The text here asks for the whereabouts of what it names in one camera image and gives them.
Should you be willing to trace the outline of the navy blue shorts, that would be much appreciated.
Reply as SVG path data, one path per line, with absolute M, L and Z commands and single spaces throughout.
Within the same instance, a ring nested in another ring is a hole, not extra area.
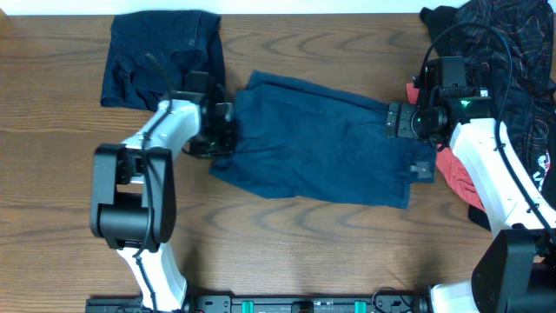
M 255 71 L 235 95 L 235 151 L 210 173 L 265 198 L 405 209 L 412 184 L 434 182 L 436 153 L 385 137 L 387 113 L 371 98 Z

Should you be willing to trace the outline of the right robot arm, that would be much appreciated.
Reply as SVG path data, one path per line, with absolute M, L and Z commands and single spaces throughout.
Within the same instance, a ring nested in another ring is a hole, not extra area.
M 472 276 L 437 284 L 417 312 L 553 312 L 555 210 L 528 177 L 488 85 L 462 57 L 426 62 L 414 78 L 415 105 L 391 103 L 384 134 L 449 148 L 470 176 L 493 242 Z

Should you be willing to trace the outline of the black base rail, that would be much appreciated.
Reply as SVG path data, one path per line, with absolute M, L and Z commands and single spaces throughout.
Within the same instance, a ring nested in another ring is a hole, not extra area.
M 378 293 L 371 297 L 232 297 L 187 299 L 181 313 L 428 313 L 424 296 Z

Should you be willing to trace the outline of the black patterned garment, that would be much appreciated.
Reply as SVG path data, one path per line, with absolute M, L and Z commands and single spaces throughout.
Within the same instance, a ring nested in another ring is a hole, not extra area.
M 555 204 L 554 12 L 545 0 L 472 0 L 424 8 L 439 56 L 463 56 L 490 81 L 513 149 L 535 187 Z

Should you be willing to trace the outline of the red orange garment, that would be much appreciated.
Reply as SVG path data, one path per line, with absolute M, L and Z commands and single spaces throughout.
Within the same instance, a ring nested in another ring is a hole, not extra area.
M 461 161 L 449 148 L 437 153 L 436 167 L 445 178 L 448 186 L 466 203 L 485 211 L 471 177 Z

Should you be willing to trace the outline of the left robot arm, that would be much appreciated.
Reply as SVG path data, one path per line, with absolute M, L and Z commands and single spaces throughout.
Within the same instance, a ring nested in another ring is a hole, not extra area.
M 176 222 L 174 163 L 229 157 L 236 122 L 228 92 L 209 73 L 190 71 L 156 113 L 119 144 L 94 154 L 89 226 L 130 267 L 136 298 L 90 298 L 88 312 L 187 312 L 188 282 L 170 238 Z

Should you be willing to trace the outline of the folded dark navy garment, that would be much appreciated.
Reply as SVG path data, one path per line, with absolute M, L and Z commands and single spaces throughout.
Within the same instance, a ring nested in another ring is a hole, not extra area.
M 114 17 L 100 104 L 151 110 L 190 71 L 224 85 L 222 18 L 203 10 L 145 10 Z

